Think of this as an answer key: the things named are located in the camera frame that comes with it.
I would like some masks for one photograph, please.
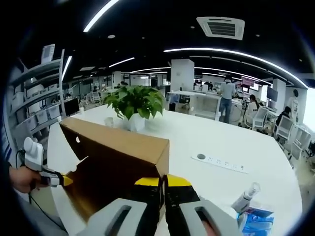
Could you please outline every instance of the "woman sitting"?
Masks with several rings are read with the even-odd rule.
[[[245,119],[247,124],[252,124],[252,119],[256,115],[258,109],[259,109],[259,104],[256,100],[255,95],[250,96],[251,102],[248,104],[247,110],[245,112]]]

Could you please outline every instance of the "cardboard box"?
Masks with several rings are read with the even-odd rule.
[[[168,173],[167,139],[76,118],[66,118],[60,126],[78,159],[83,160],[75,172],[67,174],[73,184],[64,189],[85,221],[124,197],[140,178]]]

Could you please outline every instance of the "ceiling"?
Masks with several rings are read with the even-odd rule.
[[[255,59],[201,50],[163,52],[191,47],[250,54],[281,66],[292,74],[315,73],[315,31],[307,24],[307,16],[311,17],[312,14],[311,9],[308,10],[304,4],[288,5],[274,1],[194,0],[183,3],[182,0],[120,0],[85,33],[85,26],[107,1],[59,2],[49,13],[45,13],[45,21],[38,19],[30,28],[21,59],[27,67],[32,67],[40,63],[44,45],[56,44],[55,57],[60,57],[61,50],[65,48],[66,58],[72,56],[72,61],[64,82],[80,75],[82,78],[89,77],[92,72],[96,72],[96,76],[106,76],[113,71],[169,67],[172,59],[190,58],[195,67],[234,71],[263,80],[280,78],[287,85],[303,88],[288,74]],[[207,37],[196,20],[202,16],[244,20],[243,40]],[[109,35],[115,35],[115,38],[109,39]],[[133,57],[135,59],[109,68],[112,64]],[[82,67],[88,66],[95,68],[80,71]],[[195,70],[196,74],[202,72],[218,73]],[[303,76],[300,79],[308,86],[315,87],[315,80]]]

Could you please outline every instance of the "blue package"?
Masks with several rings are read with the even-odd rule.
[[[274,223],[274,217],[259,217],[246,213],[247,219],[243,228],[244,236],[267,236]]]

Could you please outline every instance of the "desk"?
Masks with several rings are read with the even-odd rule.
[[[170,111],[163,111],[163,114],[147,120],[141,133],[170,140],[170,174],[185,177],[198,195],[218,206],[232,204],[256,181],[261,186],[261,192],[255,196],[255,200],[274,208],[275,221],[271,235],[285,235],[288,227],[297,222],[302,213],[298,182],[285,154],[272,137],[210,119]],[[106,117],[114,117],[114,126],[120,122],[114,110],[106,106],[73,117],[101,125],[104,125]],[[244,164],[249,174],[191,158],[199,153]],[[53,124],[48,139],[48,167],[67,173],[74,170],[78,162],[59,124]],[[52,188],[52,194],[57,212],[69,234],[74,235],[83,230],[85,223],[63,188]],[[169,235],[165,216],[156,235]]]

